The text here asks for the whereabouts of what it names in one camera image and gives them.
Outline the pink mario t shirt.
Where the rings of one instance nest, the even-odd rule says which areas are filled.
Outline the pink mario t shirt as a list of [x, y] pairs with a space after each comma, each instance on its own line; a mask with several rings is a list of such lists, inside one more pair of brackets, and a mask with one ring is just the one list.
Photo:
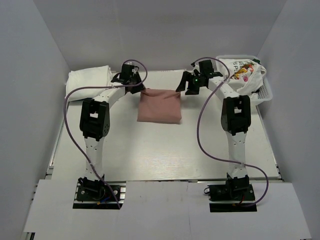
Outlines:
[[180, 92], [147, 88], [140, 93], [138, 122], [179, 124], [181, 119]]

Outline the white green spongebob t shirt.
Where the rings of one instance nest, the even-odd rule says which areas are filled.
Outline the white green spongebob t shirt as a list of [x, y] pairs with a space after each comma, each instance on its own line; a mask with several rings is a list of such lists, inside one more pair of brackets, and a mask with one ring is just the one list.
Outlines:
[[258, 92], [263, 86], [267, 70], [260, 64], [256, 58], [238, 57], [238, 58], [218, 58], [223, 62], [229, 72], [230, 78], [228, 85], [240, 95], [248, 95], [257, 105]]

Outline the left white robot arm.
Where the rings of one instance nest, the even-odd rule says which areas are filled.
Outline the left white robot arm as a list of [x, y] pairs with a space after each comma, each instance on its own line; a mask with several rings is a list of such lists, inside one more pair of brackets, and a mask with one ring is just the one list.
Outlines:
[[112, 86], [82, 102], [79, 127], [84, 137], [87, 160], [84, 177], [90, 181], [104, 178], [103, 145], [111, 127], [111, 107], [127, 93], [136, 94], [145, 89], [139, 67], [131, 62], [122, 65], [121, 72], [112, 78], [111, 83], [120, 84], [120, 87]]

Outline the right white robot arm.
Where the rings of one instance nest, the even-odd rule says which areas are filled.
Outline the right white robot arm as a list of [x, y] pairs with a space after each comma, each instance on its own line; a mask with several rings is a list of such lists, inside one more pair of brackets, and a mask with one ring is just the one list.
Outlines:
[[191, 63], [192, 71], [184, 71], [176, 92], [186, 95], [198, 95], [201, 87], [211, 94], [205, 101], [197, 120], [197, 141], [200, 141], [200, 122], [205, 107], [214, 95], [222, 102], [221, 127], [228, 141], [228, 159], [212, 156], [213, 159], [229, 163], [227, 178], [246, 180], [245, 143], [251, 125], [251, 103], [247, 95], [240, 95], [228, 84], [231, 72], [221, 60], [213, 57], [201, 57]]

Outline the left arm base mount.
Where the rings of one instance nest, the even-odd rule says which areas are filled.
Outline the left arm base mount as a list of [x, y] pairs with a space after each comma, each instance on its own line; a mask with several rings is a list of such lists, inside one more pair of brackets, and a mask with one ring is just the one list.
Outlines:
[[73, 209], [119, 210], [125, 200], [126, 186], [111, 184], [111, 189], [100, 180], [86, 177], [77, 180]]

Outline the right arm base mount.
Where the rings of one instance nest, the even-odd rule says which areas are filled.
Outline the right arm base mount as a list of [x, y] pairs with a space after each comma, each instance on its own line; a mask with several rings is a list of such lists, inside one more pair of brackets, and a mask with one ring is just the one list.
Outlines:
[[250, 213], [257, 212], [255, 193], [250, 184], [247, 190], [232, 196], [224, 184], [208, 185], [203, 193], [209, 197], [209, 210], [211, 213]]

